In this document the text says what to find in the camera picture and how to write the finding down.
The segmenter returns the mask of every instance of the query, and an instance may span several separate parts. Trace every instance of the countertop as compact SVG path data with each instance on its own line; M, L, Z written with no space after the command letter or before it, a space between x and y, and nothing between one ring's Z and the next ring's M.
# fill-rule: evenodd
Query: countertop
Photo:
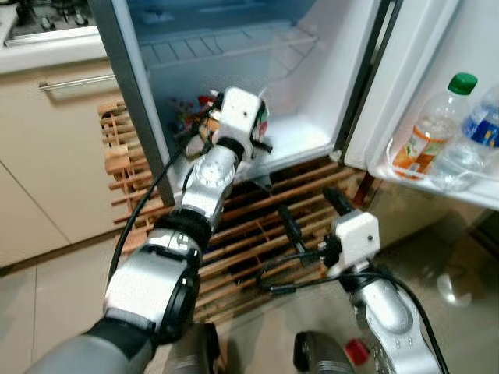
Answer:
M4 41L17 20L16 7L0 7L0 74L106 57L99 35L6 47Z

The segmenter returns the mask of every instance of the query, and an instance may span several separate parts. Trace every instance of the black cable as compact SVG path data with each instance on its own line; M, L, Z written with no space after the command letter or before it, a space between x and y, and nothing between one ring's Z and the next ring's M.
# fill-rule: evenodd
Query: black cable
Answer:
M172 155L172 157L170 157L170 160L166 163L161 173L153 180L153 182L150 184L149 189L146 191L146 194L142 196L142 199L140 199L139 203L133 209L132 214L130 214L130 218L127 220L126 225L123 228L121 235L119 236L118 243L116 243L115 252L112 255L111 265L109 266L108 283L111 280L111 277L115 273L116 269L118 268L119 257L122 254L123 246L126 242L126 238L128 237L128 233L132 229L135 219L139 215L146 201L149 199L150 194L154 190L154 187L156 187L160 180L163 179L170 166L172 166L172 164L179 158L183 151L184 147L179 147L177 151Z
M184 184L182 185L182 194L184 194L184 192L187 189L187 182L189 181L189 177L193 173L193 170L194 170L194 165L190 167L189 171L187 171L186 178L184 179Z
M130 218L127 220L126 225L123 228L121 235L119 236L118 243L116 243L115 252L112 255L111 265L109 266L108 283L111 280L111 277L115 273L116 269L118 268L119 257L122 254L123 246L126 242L126 238L128 237L128 233L130 232L130 230L132 230L132 226L133 226L133 223L135 222L135 219L139 215L139 213L142 210L143 206L145 205L146 201L149 199L150 194L154 190L154 187L156 187L156 185L160 182L160 180L163 179L163 177L166 175L166 172L172 166L172 164L175 161L177 161L179 156L182 154L182 152L186 148L187 144L189 144L190 140L199 133L200 123L203 121L203 119L207 118L210 115L210 111L211 111L211 108L208 108L206 111L198 114L198 115L200 115L199 121L193 123L190 130L186 134L184 134L184 136L185 136L184 141L180 141L179 139L177 139L182 145L178 146L177 151L175 151L173 153L172 157L170 157L170 160L166 163L166 165L163 168L163 170L161 171L161 173L153 180L153 182L150 184L149 189L146 191L146 194L144 196L142 196L142 199L140 199L139 203L133 209L132 214L130 214Z
M428 318L428 315L426 314L426 311L424 310L423 305L417 298L417 296L412 292L412 290L402 282L401 280L386 274L386 273L378 273L378 272L362 272L362 273L341 273L336 277L331 277L331 278L324 278L324 279L317 279L317 280L311 280L308 282L303 282L303 283L287 283L287 284L265 284L261 277L264 275L265 272L269 271L270 269L273 269L277 267L278 265L281 265L282 263L286 263L288 261L291 261L292 259L301 259L305 256L310 256L310 253L313 253L317 256L317 252L306 252L306 253L296 253L290 256L284 256L281 257L280 259L276 260L271 260L265 263L262 268L258 271L256 275L257 279L257 285L259 288L261 288L264 291L269 291L272 292L275 295L283 295L283 294L288 294L295 292L296 290L299 290L300 288L306 288L306 287L311 287L315 286L318 284L324 284L332 281L338 281L340 279L348 279L348 278L355 278L355 277L375 277L379 279L385 279L387 281L390 281L392 284L398 286L404 292L411 298L412 302L418 309L419 315L421 316L421 320L423 321L423 325L426 329L426 332L428 334L428 338L430 339L431 347L434 350L435 357L437 358L438 365L440 366L440 369L442 371L442 374L448 374L449 370L447 367L447 364L445 362L444 356L442 355L442 351L440 350L440 346L438 345L437 338L435 337L435 333L433 330L433 327L431 326L430 319Z

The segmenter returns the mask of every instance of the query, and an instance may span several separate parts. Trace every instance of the kitchen cabinet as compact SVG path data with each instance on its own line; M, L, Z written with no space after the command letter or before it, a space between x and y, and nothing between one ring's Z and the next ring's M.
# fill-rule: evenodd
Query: kitchen cabinet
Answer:
M0 76L0 160L71 243L114 228L97 116L121 97L109 75L101 60Z
M0 267L69 244L3 164L0 188Z

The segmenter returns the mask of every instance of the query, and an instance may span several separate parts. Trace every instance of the wooden rack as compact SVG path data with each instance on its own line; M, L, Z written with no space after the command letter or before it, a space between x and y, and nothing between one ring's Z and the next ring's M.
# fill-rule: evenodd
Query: wooden rack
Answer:
M116 224L123 224L150 186L152 175L124 103L102 106L98 113L106 146L104 167L113 176L109 188L123 192L111 204L125 204L128 208L127 214L115 219ZM257 288L254 274L265 261L296 251L285 235L277 208L281 204L289 208L302 228L307 248L315 250L330 231L336 214L323 198L322 188L335 185L354 199L364 174L323 157L273 173L270 193L251 182L236 185L225 202L218 231L203 256L195 319L220 323L268 301L271 296ZM356 202L362 205L366 199L357 194ZM171 210L154 191L129 233L123 252L131 253L141 245L155 220ZM303 267L298 260L267 274L279 281L317 279L323 275L320 264Z

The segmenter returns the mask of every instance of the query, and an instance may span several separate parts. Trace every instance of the refrigerator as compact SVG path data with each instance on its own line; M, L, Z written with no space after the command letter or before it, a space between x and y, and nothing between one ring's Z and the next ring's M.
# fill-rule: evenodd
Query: refrigerator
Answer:
M330 155L376 178L499 209L499 162L462 192L399 177L393 158L457 72L499 83L497 0L91 0L153 175L175 150L178 103L237 86L261 97L265 142L236 181ZM172 203L181 159L159 190Z

